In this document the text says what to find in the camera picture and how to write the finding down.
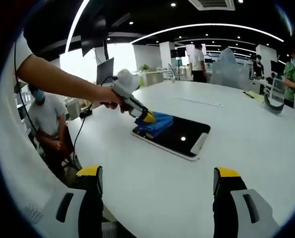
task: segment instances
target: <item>black cable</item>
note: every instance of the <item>black cable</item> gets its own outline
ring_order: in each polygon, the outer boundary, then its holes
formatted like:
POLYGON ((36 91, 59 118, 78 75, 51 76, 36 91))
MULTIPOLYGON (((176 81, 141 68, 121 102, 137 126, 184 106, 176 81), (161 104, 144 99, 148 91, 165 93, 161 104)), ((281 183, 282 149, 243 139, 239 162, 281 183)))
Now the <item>black cable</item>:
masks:
POLYGON ((24 107, 24 109, 25 109, 25 113, 26 113, 26 115, 27 115, 27 117, 28 117, 28 119, 29 119, 30 124, 31 124, 32 127, 34 128, 35 133, 37 133, 37 130, 36 130, 36 128, 35 128, 35 126, 34 126, 32 120, 30 119, 30 117, 29 117, 29 115, 28 115, 28 112, 27 112, 26 106, 25 106, 25 104, 24 104, 24 100, 23 100, 23 98, 22 98, 21 89, 20 89, 20 87, 19 87, 19 80, 18 80, 17 70, 16 70, 16 45, 17 45, 17 40, 15 41, 15 45, 14 45, 14 70, 15 70, 16 85, 17 85, 18 90, 19 90, 19 97, 20 97, 20 100, 21 100, 21 102, 22 102, 22 104, 23 104, 23 107, 24 107))
MULTIPOLYGON (((103 82, 101 83, 100 86, 102 86, 108 78, 115 79, 113 76, 108 76, 108 77, 105 78, 105 80, 103 80, 103 82)), ((89 107, 87 107, 86 111, 87 111, 87 110, 90 110, 91 107, 92 107, 92 103, 90 104, 89 107)), ((83 119, 82 124, 81 124, 81 127, 80 127, 80 129, 79 129, 79 131, 78 131, 78 134, 77 134, 77 136, 76 136, 76 138, 75 138, 75 140, 74 140, 74 143, 73 143, 72 165, 73 165, 76 169, 79 169, 79 168, 77 167, 77 165, 76 165, 76 163, 75 163, 75 161, 74 161, 74 156, 75 156, 75 145, 76 145, 76 142, 77 142, 78 136, 79 136, 79 134, 80 134, 80 132, 81 132, 81 129, 82 129, 82 127, 83 127, 83 124, 84 124, 85 119, 86 119, 86 118, 83 119)))

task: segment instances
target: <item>person in green shirt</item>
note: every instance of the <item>person in green shirt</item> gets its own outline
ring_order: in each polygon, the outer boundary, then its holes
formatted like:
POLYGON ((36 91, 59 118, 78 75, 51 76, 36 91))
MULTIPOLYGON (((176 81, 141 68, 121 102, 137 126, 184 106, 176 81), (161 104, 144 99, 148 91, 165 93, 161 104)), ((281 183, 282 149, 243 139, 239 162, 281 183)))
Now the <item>person in green shirt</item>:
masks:
POLYGON ((295 94, 295 54, 293 60, 286 63, 284 69, 284 84, 286 85, 284 93, 285 105, 294 108, 294 94, 295 94))

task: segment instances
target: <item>green shirt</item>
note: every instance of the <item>green shirt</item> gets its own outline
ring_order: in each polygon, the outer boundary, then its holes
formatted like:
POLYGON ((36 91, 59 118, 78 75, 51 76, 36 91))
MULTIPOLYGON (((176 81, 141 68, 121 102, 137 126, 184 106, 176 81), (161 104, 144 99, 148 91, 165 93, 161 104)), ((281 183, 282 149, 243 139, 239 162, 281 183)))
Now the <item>green shirt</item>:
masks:
MULTIPOLYGON (((295 83, 295 65, 292 62, 287 62, 284 69, 284 76, 291 82, 295 83)), ((284 97, 287 100, 294 101, 295 89, 286 87, 284 97)))

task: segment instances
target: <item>tablet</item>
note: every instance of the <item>tablet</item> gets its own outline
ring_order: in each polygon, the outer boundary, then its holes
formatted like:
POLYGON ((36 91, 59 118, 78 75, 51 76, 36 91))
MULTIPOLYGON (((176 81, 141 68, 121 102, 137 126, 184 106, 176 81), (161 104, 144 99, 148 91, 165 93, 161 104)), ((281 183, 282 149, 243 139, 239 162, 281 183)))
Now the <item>tablet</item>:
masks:
POLYGON ((173 125, 151 138, 145 132, 134 128, 132 135, 184 159, 195 161, 211 130, 209 125, 173 117, 173 125))

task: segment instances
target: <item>folded blue towel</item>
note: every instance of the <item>folded blue towel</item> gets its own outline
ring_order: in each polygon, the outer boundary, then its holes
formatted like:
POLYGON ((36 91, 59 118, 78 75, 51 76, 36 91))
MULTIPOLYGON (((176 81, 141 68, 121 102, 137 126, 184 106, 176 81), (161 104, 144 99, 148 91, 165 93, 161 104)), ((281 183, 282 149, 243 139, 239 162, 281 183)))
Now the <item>folded blue towel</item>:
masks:
POLYGON ((156 122, 146 123, 141 119, 136 119, 138 130, 149 133, 151 136, 158 136, 164 129, 173 124, 174 118, 168 114, 153 112, 156 122))

